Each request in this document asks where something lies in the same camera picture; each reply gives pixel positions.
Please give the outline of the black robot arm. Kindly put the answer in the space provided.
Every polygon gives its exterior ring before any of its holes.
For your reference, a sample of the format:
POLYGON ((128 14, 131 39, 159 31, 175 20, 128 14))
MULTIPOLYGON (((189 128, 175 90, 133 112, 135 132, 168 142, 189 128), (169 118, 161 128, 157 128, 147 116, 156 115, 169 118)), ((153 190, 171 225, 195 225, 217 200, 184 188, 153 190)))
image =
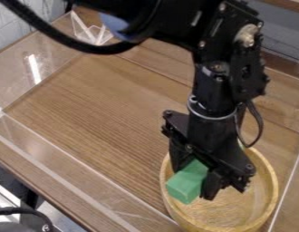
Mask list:
POLYGON ((84 53, 112 55, 149 38, 192 55, 195 78, 187 112, 165 111, 163 134, 169 139, 172 168, 192 161, 205 165, 199 195, 244 191, 256 173, 240 127, 256 114, 254 99, 264 95, 270 78, 262 56, 263 20, 245 0, 65 0, 96 10, 117 43, 93 45, 65 35, 20 0, 0 4, 57 43, 84 53))

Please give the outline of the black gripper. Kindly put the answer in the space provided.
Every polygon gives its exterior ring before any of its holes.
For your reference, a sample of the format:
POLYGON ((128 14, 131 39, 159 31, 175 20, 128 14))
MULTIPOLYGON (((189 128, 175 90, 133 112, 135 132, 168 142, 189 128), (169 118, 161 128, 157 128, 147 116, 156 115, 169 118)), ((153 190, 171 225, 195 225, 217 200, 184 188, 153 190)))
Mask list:
POLYGON ((163 134, 169 139, 169 157, 173 172, 193 160, 208 169, 201 183, 201 197, 213 200, 217 192, 232 187, 243 192, 256 173, 256 167, 240 146, 251 148, 240 134, 245 110, 255 112, 252 101, 239 103, 232 111, 209 113, 189 97, 188 114, 163 113, 163 134))

